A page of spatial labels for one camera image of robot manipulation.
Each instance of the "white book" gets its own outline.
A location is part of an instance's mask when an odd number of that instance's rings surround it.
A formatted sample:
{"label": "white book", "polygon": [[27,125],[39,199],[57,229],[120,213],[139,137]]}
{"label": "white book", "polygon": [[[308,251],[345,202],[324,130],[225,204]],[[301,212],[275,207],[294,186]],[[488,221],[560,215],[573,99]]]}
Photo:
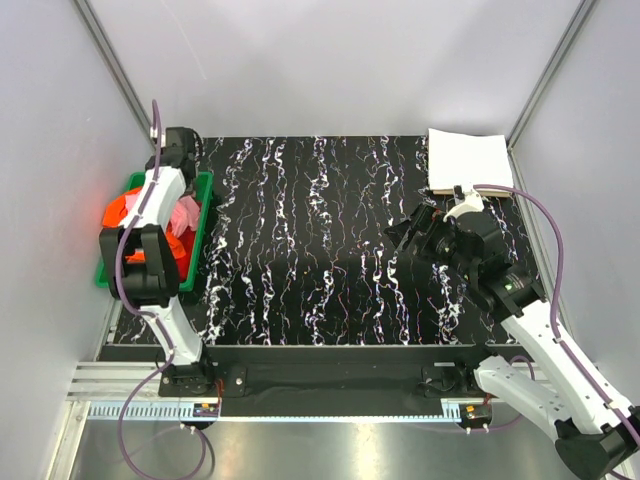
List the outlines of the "white book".
{"label": "white book", "polygon": [[[456,185],[490,183],[513,187],[504,135],[474,137],[429,129],[429,188],[437,195],[453,194]],[[480,190],[483,195],[507,192]]]}

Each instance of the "wall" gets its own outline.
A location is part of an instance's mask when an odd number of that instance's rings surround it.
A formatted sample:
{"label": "wall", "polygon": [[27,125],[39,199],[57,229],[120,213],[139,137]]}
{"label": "wall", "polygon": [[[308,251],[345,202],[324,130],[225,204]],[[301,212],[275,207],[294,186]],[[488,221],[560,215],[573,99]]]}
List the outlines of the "wall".
{"label": "wall", "polygon": [[638,2],[599,2],[515,148],[527,190],[546,204],[564,236],[562,296],[574,334],[635,404],[639,16]]}
{"label": "wall", "polygon": [[578,0],[91,0],[206,136],[509,133]]}
{"label": "wall", "polygon": [[101,213],[151,151],[69,0],[3,2],[0,32],[0,465],[35,479],[109,301]]}

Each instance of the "green bin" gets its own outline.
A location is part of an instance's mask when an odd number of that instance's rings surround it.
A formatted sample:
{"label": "green bin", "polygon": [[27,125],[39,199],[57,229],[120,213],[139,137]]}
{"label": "green bin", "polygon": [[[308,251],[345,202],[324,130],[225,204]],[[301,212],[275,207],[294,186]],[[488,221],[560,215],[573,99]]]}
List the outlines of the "green bin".
{"label": "green bin", "polygon": [[[136,187],[144,185],[144,172],[136,172],[129,177],[129,183],[124,192],[128,192]],[[209,204],[213,196],[213,174],[211,172],[202,172],[198,175],[194,183],[196,192],[196,202],[202,204],[200,209],[200,221],[198,222],[198,230],[193,242],[193,251],[191,252],[191,263],[189,264],[189,274],[187,279],[180,284],[181,292],[190,292],[193,290],[193,284],[196,280],[196,270],[198,266],[198,258],[200,258],[200,249],[202,248],[202,237],[204,237],[204,229],[209,215]],[[104,271],[104,260],[100,258],[98,264],[98,272],[96,273],[96,285],[100,288],[109,288],[109,281]]]}

